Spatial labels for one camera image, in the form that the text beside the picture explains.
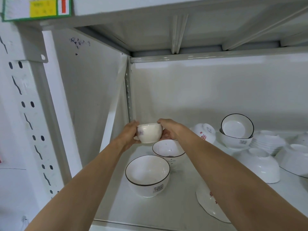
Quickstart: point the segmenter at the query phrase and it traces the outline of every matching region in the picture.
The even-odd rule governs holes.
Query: hand
[[[131,121],[130,123],[124,126],[124,129],[119,134],[117,139],[123,145],[121,152],[128,150],[134,143],[141,143],[139,140],[135,140],[134,137],[136,136],[137,126],[139,125],[138,121]]]
[[[161,135],[160,140],[177,139],[177,135],[175,132],[177,131],[180,125],[179,123],[175,122],[172,119],[163,119],[163,118],[159,119],[157,122],[160,123],[163,126],[163,128],[165,128],[163,130],[163,134]]]

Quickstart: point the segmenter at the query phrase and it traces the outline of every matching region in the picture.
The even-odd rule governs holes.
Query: yellow label
[[[30,1],[30,18],[57,15],[56,0]]]

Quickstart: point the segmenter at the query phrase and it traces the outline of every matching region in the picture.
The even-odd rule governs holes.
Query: shelf label
[[[71,16],[71,0],[3,0],[2,21]]]

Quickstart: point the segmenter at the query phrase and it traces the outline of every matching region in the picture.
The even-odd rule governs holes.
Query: forearm
[[[118,139],[112,141],[39,212],[26,231],[88,231],[123,146]]]
[[[303,214],[236,159],[183,125],[175,132],[181,147],[237,230],[299,230],[308,225]]]

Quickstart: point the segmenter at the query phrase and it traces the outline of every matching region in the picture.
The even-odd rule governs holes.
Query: red arrow
[[[61,0],[62,3],[62,13],[66,13],[66,0]]]

